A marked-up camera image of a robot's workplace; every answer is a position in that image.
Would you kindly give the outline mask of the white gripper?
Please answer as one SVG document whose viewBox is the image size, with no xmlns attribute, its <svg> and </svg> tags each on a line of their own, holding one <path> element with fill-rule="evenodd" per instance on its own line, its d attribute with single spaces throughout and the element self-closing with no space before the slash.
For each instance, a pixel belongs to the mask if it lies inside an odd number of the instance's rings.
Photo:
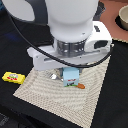
<svg viewBox="0 0 128 128">
<path fill-rule="evenodd" d="M 49 46 L 30 47 L 28 55 L 38 71 L 62 67 L 90 68 L 105 61 L 112 52 L 112 38 L 106 26 L 93 22 L 89 37 L 77 43 L 54 40 Z"/>
</svg>

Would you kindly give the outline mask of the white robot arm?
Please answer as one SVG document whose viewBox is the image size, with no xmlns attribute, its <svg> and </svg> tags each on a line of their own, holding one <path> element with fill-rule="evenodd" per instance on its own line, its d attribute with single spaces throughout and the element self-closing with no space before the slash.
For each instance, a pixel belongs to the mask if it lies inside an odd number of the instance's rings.
<svg viewBox="0 0 128 128">
<path fill-rule="evenodd" d="M 93 67 L 112 52 L 108 29 L 93 20 L 99 0 L 1 1 L 16 19 L 49 26 L 53 44 L 27 49 L 36 70 Z"/>
</svg>

